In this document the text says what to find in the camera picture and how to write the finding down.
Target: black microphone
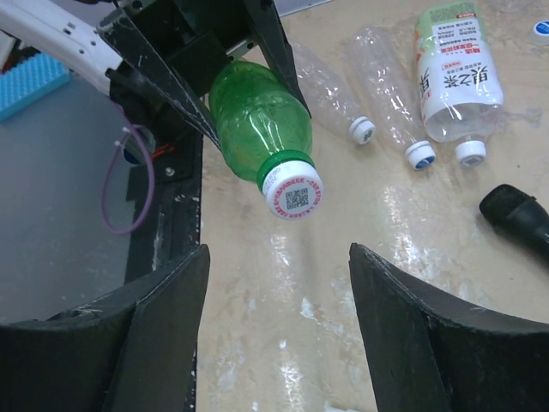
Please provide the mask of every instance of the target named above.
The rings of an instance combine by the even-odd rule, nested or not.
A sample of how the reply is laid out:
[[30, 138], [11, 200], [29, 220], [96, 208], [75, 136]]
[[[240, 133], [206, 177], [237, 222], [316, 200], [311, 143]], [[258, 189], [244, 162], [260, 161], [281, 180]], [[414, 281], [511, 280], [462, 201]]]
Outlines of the black microphone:
[[549, 263], [549, 215], [535, 197], [500, 185], [480, 202], [480, 213], [497, 232]]

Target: plastic bottle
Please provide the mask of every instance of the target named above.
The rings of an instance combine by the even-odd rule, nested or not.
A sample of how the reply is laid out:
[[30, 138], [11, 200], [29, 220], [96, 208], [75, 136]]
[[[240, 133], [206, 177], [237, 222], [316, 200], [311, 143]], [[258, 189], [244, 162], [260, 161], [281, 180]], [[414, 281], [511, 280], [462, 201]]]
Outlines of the plastic bottle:
[[320, 203], [323, 182], [310, 158], [309, 113], [266, 67], [227, 65], [209, 93], [226, 164], [256, 182], [271, 211], [288, 220]]
[[415, 170], [436, 159], [426, 140], [416, 87], [395, 55], [389, 33], [367, 27], [346, 44], [347, 60], [359, 78], [377, 127]]
[[295, 41], [290, 44], [299, 88], [313, 120], [335, 135], [349, 136], [358, 144], [368, 143], [376, 126], [362, 113], [351, 88], [309, 48]]
[[416, 26], [417, 80], [427, 134], [455, 142], [463, 167], [486, 158], [504, 94], [477, 6], [458, 2], [424, 12]]

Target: green bottle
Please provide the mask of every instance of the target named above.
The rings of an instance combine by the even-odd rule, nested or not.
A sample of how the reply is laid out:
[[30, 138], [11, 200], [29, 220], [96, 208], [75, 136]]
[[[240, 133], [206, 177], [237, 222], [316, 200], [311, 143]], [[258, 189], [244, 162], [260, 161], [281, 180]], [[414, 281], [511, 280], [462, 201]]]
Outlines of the green bottle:
[[323, 197], [323, 182], [309, 157], [309, 113], [273, 72], [235, 62], [209, 92], [226, 164], [239, 178], [256, 182], [271, 211], [288, 220], [306, 217]]

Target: beige tabletop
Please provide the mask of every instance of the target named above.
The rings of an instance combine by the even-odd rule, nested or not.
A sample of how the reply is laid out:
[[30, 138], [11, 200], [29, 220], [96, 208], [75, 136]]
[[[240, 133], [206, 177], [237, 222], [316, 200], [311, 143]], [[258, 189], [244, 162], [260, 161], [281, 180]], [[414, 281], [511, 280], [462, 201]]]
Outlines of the beige tabletop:
[[[412, 69], [413, 24], [435, 3], [333, 0], [282, 23], [289, 38], [344, 76], [341, 42], [364, 25], [387, 27]], [[549, 208], [549, 46], [527, 38], [549, 18], [543, 3], [516, 14], [481, 4], [506, 115], [480, 167], [461, 170], [450, 148], [436, 146], [437, 163], [414, 172], [385, 136], [356, 148], [314, 124], [325, 201], [310, 218], [288, 222], [271, 215], [258, 189], [234, 177], [206, 142], [202, 241], [212, 265], [198, 344], [199, 411], [317, 412], [325, 403], [376, 410], [349, 281], [352, 242], [464, 300], [549, 322], [549, 273], [500, 239], [478, 209], [502, 183]]]

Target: gray floor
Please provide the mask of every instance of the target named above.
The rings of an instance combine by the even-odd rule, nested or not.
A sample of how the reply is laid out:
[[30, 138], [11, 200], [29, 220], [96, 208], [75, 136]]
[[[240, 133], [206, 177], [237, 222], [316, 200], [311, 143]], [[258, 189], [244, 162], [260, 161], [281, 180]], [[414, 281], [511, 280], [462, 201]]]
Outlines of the gray floor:
[[[0, 322], [44, 319], [121, 286], [128, 237], [100, 220], [100, 188], [123, 120], [111, 102], [73, 81], [0, 124]], [[129, 167], [109, 190], [119, 226]]]

